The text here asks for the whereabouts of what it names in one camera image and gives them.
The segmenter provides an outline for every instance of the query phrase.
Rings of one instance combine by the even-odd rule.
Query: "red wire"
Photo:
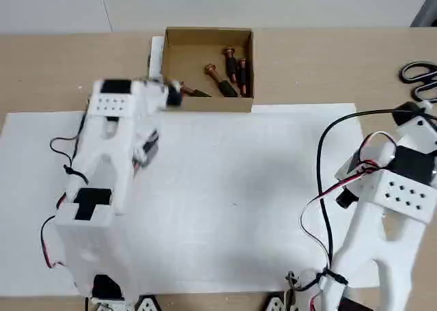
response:
[[[316,296],[317,296],[317,295],[314,295],[314,296],[311,298],[310,302],[309,302],[309,309],[310,309],[310,311],[315,311],[314,299],[315,299]]]
[[[59,208],[59,206],[62,204],[62,202],[65,200],[65,198],[67,197],[67,194],[66,193],[64,193],[64,194],[62,194],[62,196],[58,199],[58,201],[57,201],[57,203],[56,203],[56,209],[58,209]],[[48,251],[47,251],[47,246],[46,246],[46,242],[45,242],[45,240],[44,240],[44,227],[45,227],[45,225],[51,220],[51,219],[53,219],[53,218],[55,218],[55,216],[54,215],[52,215],[51,217],[49,217],[49,218],[47,218],[46,219],[46,221],[44,221],[44,223],[42,224],[42,226],[41,226],[41,231],[40,231],[40,239],[41,239],[41,249],[42,249],[42,254],[44,255],[44,260],[46,261],[46,265],[47,265],[47,267],[49,268],[49,269],[52,269],[52,268],[54,268],[54,267],[56,267],[56,266],[58,266],[58,265],[61,265],[61,266],[65,266],[65,264],[64,263],[62,263],[62,262],[60,262],[60,261],[56,261],[56,262],[54,262],[54,263],[52,263],[51,261],[50,261],[50,258],[48,257]]]
[[[373,166],[379,167],[379,165],[378,165],[375,161],[373,161],[373,160],[371,160],[371,159],[365,159],[365,160],[362,161],[361,163],[364,163],[364,164],[370,164],[370,165],[373,165]]]
[[[325,196],[326,194],[330,193],[331,191],[336,190],[338,187],[340,187],[340,186],[342,186],[344,184],[347,184],[348,182],[350,182],[350,181],[352,181],[352,180],[354,180],[356,178],[364,176],[365,174],[371,174],[371,173],[375,172],[376,170],[380,169],[378,167],[378,165],[376,165],[376,163],[374,161],[372,161],[372,160],[366,160],[366,161],[363,161],[363,162],[367,162],[367,163],[370,163],[370,164],[375,164],[374,165],[375,167],[367,167],[367,168],[363,169],[362,172],[357,172],[357,173],[355,173],[355,174],[353,174],[353,175],[351,175],[351,176],[349,176],[349,177],[347,177],[347,178],[345,178],[343,180],[340,180],[336,184],[330,186],[327,190],[325,190],[320,195],[315,196],[312,200],[316,200],[318,198],[321,198],[321,197]]]

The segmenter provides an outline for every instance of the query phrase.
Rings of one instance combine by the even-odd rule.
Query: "copper bolt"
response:
[[[227,47],[223,49],[223,54],[226,56],[226,58],[233,57],[235,54],[235,49]]]
[[[240,86],[240,94],[241,97],[245,97],[246,96],[246,60],[240,59],[238,61],[238,65],[239,65],[239,76],[240,76],[240,81],[238,82],[238,85]]]
[[[227,47],[227,48],[223,49],[223,54],[225,55],[226,60],[227,60],[227,62],[226,62],[227,75],[231,79],[231,82],[236,82],[237,81],[237,75],[235,74],[236,61],[235,61],[235,57],[234,57],[235,49]]]
[[[180,82],[180,91],[185,94],[194,94],[194,90],[190,87],[187,87],[183,81]]]
[[[218,72],[216,72],[216,66],[214,64],[208,64],[205,66],[205,74],[212,77],[217,84],[220,84],[220,82],[223,81]]]

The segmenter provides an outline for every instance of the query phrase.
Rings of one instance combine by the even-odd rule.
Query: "black wire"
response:
[[[66,174],[68,174],[68,175],[74,174],[75,176],[80,176],[80,177],[83,179],[83,181],[85,181],[85,183],[88,185],[88,183],[89,183],[88,178],[87,178],[87,177],[86,177],[82,172],[76,171],[76,170],[74,170],[74,169],[72,168],[72,165],[73,165],[73,159],[76,157],[77,149],[78,149],[78,147],[79,147],[79,137],[80,137],[80,135],[81,135],[81,132],[82,132],[83,126],[84,126],[84,124],[85,124],[86,115],[87,115],[87,112],[85,111],[85,112],[83,113],[83,115],[82,115],[81,123],[79,124],[79,129],[78,129],[78,131],[77,131],[77,134],[76,134],[74,137],[71,137],[71,138],[55,137],[55,138],[53,138],[52,140],[50,140],[50,144],[49,144],[49,146],[50,146],[50,149],[51,149],[53,152],[56,152],[57,154],[64,155],[65,157],[67,157],[68,162],[69,162],[70,165],[65,165],[65,164],[64,164],[64,169],[65,169],[65,171],[66,171]],[[56,149],[56,148],[53,147],[53,143],[54,143],[55,141],[57,141],[57,140],[63,140],[63,141],[72,141],[72,140],[75,140],[75,143],[74,143],[74,150],[73,150],[73,154],[72,154],[71,157],[70,157],[70,155],[68,155],[66,152],[62,152],[62,151],[60,151],[60,150],[58,150],[58,149]]]
[[[316,171],[317,186],[318,186],[318,193],[319,194],[323,193],[322,175],[321,175],[321,171],[320,171],[320,168],[321,168],[320,163],[321,163],[321,159],[322,159],[322,146],[323,146],[323,141],[325,140],[329,131],[334,126],[336,126],[338,123],[341,123],[345,120],[349,120],[350,118],[357,118],[359,116],[367,116],[367,115],[374,115],[374,114],[388,114],[388,113],[391,113],[391,114],[394,114],[394,113],[412,114],[412,115],[416,115],[416,116],[422,116],[424,118],[427,118],[428,120],[437,121],[436,116],[430,115],[428,113],[423,113],[422,111],[411,111],[411,110],[407,110],[407,109],[375,109],[373,111],[359,111],[357,113],[352,113],[352,114],[343,116],[343,117],[335,120],[334,122],[332,122],[331,124],[329,124],[326,127],[325,131],[320,136],[320,140],[319,140],[319,144],[318,144],[318,148],[317,148],[315,171]],[[325,226],[326,226],[326,231],[328,233],[328,257],[329,257],[330,262],[332,263],[332,261],[333,261],[333,231],[332,231],[332,228],[330,226],[329,216],[328,216],[328,213],[326,212],[326,205],[324,203],[323,198],[320,200],[320,206],[322,209],[322,214],[323,214],[323,219],[324,219]],[[318,273],[316,275],[315,279],[304,287],[300,287],[300,288],[292,287],[292,289],[297,290],[297,291],[308,290],[320,281],[320,278],[323,274],[324,274],[324,272]]]
[[[75,136],[75,137],[71,137],[71,138],[55,137],[55,138],[53,138],[52,140],[50,140],[50,144],[49,144],[50,149],[51,149],[53,152],[56,152],[57,154],[64,155],[65,157],[67,157],[68,162],[70,163],[70,167],[71,167],[71,165],[73,164],[73,160],[72,160],[72,158],[70,157],[70,155],[67,154],[66,152],[62,152],[62,151],[60,151],[60,150],[58,150],[58,149],[56,149],[56,148],[53,147],[53,143],[54,143],[55,141],[57,141],[57,140],[63,140],[63,141],[72,141],[72,140],[76,140],[76,141],[77,141],[77,136]]]
[[[82,115],[81,123],[79,124],[79,129],[78,129],[77,134],[76,134],[76,142],[74,143],[74,150],[73,150],[72,159],[74,159],[76,157],[77,148],[79,147],[79,136],[81,135],[83,126],[85,124],[86,117],[87,117],[87,112],[85,111]]]

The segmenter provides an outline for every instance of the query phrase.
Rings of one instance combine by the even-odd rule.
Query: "cable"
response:
[[[367,168],[364,169],[363,172],[358,172],[352,176],[349,176],[343,180],[340,180],[338,183],[332,185],[331,187],[329,187],[326,191],[323,192],[323,194],[314,197],[312,200],[310,200],[307,205],[302,209],[302,212],[300,213],[300,217],[299,217],[299,225],[300,225],[300,229],[309,237],[311,238],[313,241],[315,241],[319,247],[322,249],[322,251],[324,252],[325,255],[325,259],[326,259],[326,267],[327,269],[330,269],[330,260],[328,257],[328,250],[326,249],[326,246],[323,244],[323,242],[318,239],[314,234],[312,234],[309,230],[307,230],[305,228],[305,225],[303,223],[303,216],[306,213],[306,211],[308,210],[308,208],[314,203],[317,202],[320,198],[328,195],[329,193],[332,193],[333,191],[337,190],[338,188],[344,187],[346,185],[349,185],[351,182],[354,182],[355,180],[359,180],[361,177],[363,177],[366,174],[370,174],[373,173],[374,171],[376,171],[376,168]]]
[[[67,193],[63,193],[62,196],[56,202],[56,209],[59,209],[59,207],[61,206],[62,202],[65,200],[66,197],[67,197]]]
[[[309,309],[310,309],[310,311],[315,311],[314,300],[315,300],[315,298],[317,296],[319,296],[321,294],[322,294],[322,290],[319,290],[319,292],[310,299],[310,301],[309,301]]]
[[[65,171],[66,171],[66,174],[68,174],[68,175],[73,174],[73,175],[75,175],[75,176],[79,176],[79,177],[81,177],[81,178],[83,179],[83,181],[85,181],[85,184],[88,185],[88,184],[89,184],[88,178],[87,178],[87,177],[86,177],[82,172],[76,171],[76,170],[74,170],[74,169],[72,168],[72,165],[73,165],[73,159],[74,159],[74,158],[76,157],[76,155],[77,155],[77,149],[78,149],[78,147],[79,147],[79,136],[81,135],[81,132],[82,132],[83,126],[84,126],[84,124],[85,124],[86,115],[87,115],[87,112],[84,112],[83,115],[82,115],[82,118],[81,118],[81,123],[79,124],[79,129],[78,129],[78,131],[77,131],[77,134],[76,134],[74,137],[71,137],[71,138],[55,137],[55,138],[53,138],[52,140],[50,140],[49,147],[50,147],[50,149],[51,149],[53,152],[56,152],[57,154],[64,155],[65,157],[67,157],[68,162],[69,162],[69,165],[64,164],[64,169],[65,169]],[[63,141],[72,141],[72,140],[75,140],[75,143],[74,143],[74,150],[73,150],[73,154],[72,154],[71,157],[70,157],[70,155],[68,155],[67,153],[62,152],[61,150],[58,150],[58,149],[56,149],[56,148],[53,147],[53,143],[54,143],[55,141],[57,141],[57,140],[63,140]]]
[[[366,138],[364,138],[363,142],[361,143],[360,147],[358,148],[358,160],[361,161],[361,153],[363,151],[363,148],[370,143],[370,141],[376,136],[376,135],[383,135],[385,136],[392,144],[393,144],[393,156],[396,154],[397,144],[395,139],[387,132],[385,131],[376,131],[373,133],[370,133]]]
[[[50,147],[50,149],[51,149],[53,152],[56,152],[57,154],[64,155],[65,157],[67,157],[68,162],[69,162],[69,165],[70,165],[70,166],[67,166],[67,165],[64,164],[64,169],[65,169],[65,171],[66,171],[67,174],[74,174],[74,175],[80,176],[80,177],[85,181],[85,183],[88,185],[89,182],[88,182],[87,177],[86,177],[83,173],[81,173],[81,172],[79,172],[79,171],[75,171],[74,169],[72,169],[73,159],[76,157],[76,154],[77,154],[77,149],[78,149],[78,147],[79,147],[79,136],[80,136],[80,134],[81,134],[81,132],[82,132],[82,129],[83,129],[83,126],[84,126],[84,124],[85,124],[86,115],[87,115],[87,112],[85,111],[85,112],[83,113],[83,115],[82,115],[81,123],[79,124],[79,129],[78,129],[78,131],[77,131],[77,134],[76,134],[74,137],[71,137],[71,138],[55,137],[55,138],[53,138],[52,140],[50,140],[49,147]],[[70,157],[70,155],[68,155],[67,153],[62,152],[61,150],[58,150],[58,149],[56,149],[56,148],[53,147],[53,143],[54,143],[55,141],[57,141],[57,140],[62,140],[62,141],[72,141],[72,140],[75,140],[75,143],[74,143],[74,150],[73,150],[73,154],[72,154],[71,157]],[[64,192],[64,193],[62,194],[62,196],[61,196],[61,197],[58,199],[58,201],[56,202],[56,209],[59,209],[59,207],[61,206],[62,202],[65,200],[66,197],[67,197],[67,194]],[[49,269],[52,269],[52,268],[54,268],[54,267],[56,267],[56,266],[58,266],[58,265],[61,265],[61,266],[63,266],[63,267],[65,266],[64,263],[59,262],[59,261],[54,262],[54,263],[51,263],[51,262],[50,262],[50,258],[48,257],[47,246],[46,246],[46,243],[44,242],[44,227],[46,226],[46,224],[47,224],[50,220],[52,220],[52,219],[54,219],[54,218],[55,218],[54,215],[48,217],[48,218],[44,221],[44,223],[42,224],[41,229],[40,229],[41,250],[42,250],[42,253],[43,253],[43,255],[44,255],[44,260],[46,261],[46,265],[47,265],[47,267],[48,267]]]
[[[50,258],[48,257],[48,253],[47,253],[46,243],[44,242],[44,227],[46,226],[46,224],[47,224],[50,220],[52,220],[52,219],[54,219],[54,218],[55,218],[54,215],[52,215],[51,217],[48,217],[48,218],[46,219],[46,221],[44,221],[44,223],[42,224],[42,226],[41,226],[41,230],[40,230],[41,249],[42,249],[42,253],[44,254],[44,260],[46,261],[46,265],[47,265],[47,267],[48,267],[49,269],[52,269],[52,268],[54,268],[54,267],[56,267],[56,266],[58,266],[58,265],[61,265],[61,266],[63,266],[63,267],[65,266],[64,263],[59,262],[59,261],[56,261],[56,262],[54,262],[54,263],[51,263],[51,262],[50,262]]]

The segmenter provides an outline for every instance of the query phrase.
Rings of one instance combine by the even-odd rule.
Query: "white wall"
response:
[[[424,0],[0,0],[0,33],[404,26]]]

